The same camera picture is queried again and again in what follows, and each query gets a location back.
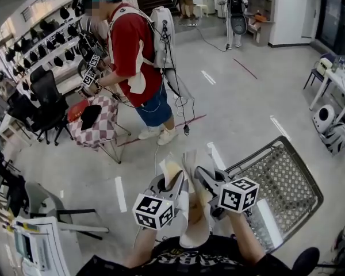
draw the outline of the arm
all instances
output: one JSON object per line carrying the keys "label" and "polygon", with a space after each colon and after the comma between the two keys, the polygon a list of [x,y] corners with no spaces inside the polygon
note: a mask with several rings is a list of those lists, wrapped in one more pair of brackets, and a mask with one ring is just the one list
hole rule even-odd
{"label": "arm", "polygon": [[257,264],[266,254],[250,228],[245,216],[243,214],[233,212],[229,212],[228,216],[230,218],[241,255],[251,265]]}
{"label": "arm", "polygon": [[100,80],[98,80],[98,83],[102,86],[102,87],[106,87],[106,86],[111,86],[114,84],[118,84],[124,80],[126,80],[127,78],[124,76],[118,76],[116,74],[116,72],[112,72],[110,74],[108,74],[107,76],[104,76],[103,78],[101,78]]}
{"label": "arm", "polygon": [[151,259],[152,250],[155,246],[157,236],[156,230],[141,230],[137,235],[136,243],[131,254],[126,259],[124,266],[134,268],[140,266]]}

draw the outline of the white sneaker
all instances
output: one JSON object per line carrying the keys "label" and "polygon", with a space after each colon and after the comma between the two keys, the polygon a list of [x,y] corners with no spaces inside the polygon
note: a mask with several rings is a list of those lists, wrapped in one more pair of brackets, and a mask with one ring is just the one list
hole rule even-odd
{"label": "white sneaker", "polygon": [[157,144],[160,146],[166,145],[167,143],[171,142],[175,137],[178,136],[177,129],[174,128],[172,130],[165,129],[159,139],[157,140]]}
{"label": "white sneaker", "polygon": [[153,137],[159,136],[161,133],[161,129],[159,126],[149,126],[143,129],[140,134],[138,135],[138,139],[145,140]]}

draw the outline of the black backpack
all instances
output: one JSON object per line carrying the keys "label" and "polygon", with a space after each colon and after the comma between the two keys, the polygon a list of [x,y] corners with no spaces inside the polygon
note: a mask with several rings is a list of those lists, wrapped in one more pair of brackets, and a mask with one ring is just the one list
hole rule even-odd
{"label": "black backpack", "polygon": [[243,0],[228,0],[228,9],[231,14],[244,14],[243,5]]}

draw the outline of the black t-shirt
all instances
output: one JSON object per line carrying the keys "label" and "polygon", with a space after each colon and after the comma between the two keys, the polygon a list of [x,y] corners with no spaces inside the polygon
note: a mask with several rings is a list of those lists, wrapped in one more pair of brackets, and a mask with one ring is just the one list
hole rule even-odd
{"label": "black t-shirt", "polygon": [[254,267],[247,266],[235,239],[210,236],[202,246],[184,249],[179,238],[167,239],[156,246],[151,260],[140,267],[128,269],[97,256],[81,269],[77,276],[107,275],[293,275],[292,271],[272,255],[266,255]]}

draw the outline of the denim shorts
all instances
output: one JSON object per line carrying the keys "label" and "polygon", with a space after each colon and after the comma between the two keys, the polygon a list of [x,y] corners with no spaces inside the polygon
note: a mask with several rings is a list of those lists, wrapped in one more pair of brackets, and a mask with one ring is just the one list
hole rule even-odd
{"label": "denim shorts", "polygon": [[162,83],[157,93],[142,106],[136,108],[138,114],[149,127],[158,127],[166,122],[173,112],[167,103],[167,93]]}

